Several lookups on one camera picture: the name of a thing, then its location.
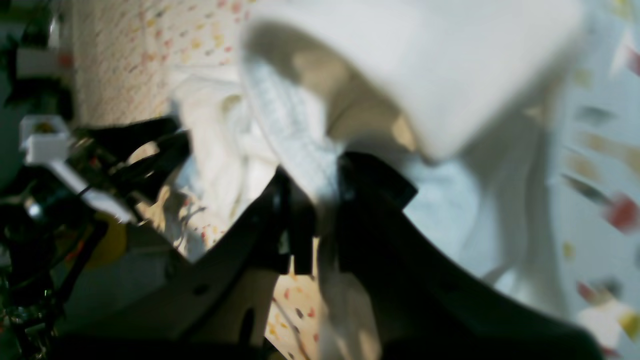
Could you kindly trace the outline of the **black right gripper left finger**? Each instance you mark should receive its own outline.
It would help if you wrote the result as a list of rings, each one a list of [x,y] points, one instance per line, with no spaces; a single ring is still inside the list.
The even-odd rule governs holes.
[[[301,251],[312,271],[314,214],[281,167],[217,244],[128,307],[58,337],[53,360],[260,360],[279,276]]]

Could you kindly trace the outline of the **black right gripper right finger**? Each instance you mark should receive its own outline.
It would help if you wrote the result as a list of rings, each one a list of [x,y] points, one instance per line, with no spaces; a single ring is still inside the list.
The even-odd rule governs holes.
[[[582,328],[483,284],[404,215],[418,193],[366,153],[338,160],[334,240],[371,301],[383,360],[601,360]]]

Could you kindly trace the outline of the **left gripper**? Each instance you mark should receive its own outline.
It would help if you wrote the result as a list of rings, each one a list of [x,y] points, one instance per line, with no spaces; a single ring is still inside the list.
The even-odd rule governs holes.
[[[53,117],[22,121],[25,165],[1,193],[3,360],[48,360],[59,328],[126,305],[183,264],[137,209],[190,156],[179,130],[173,116],[75,133]]]

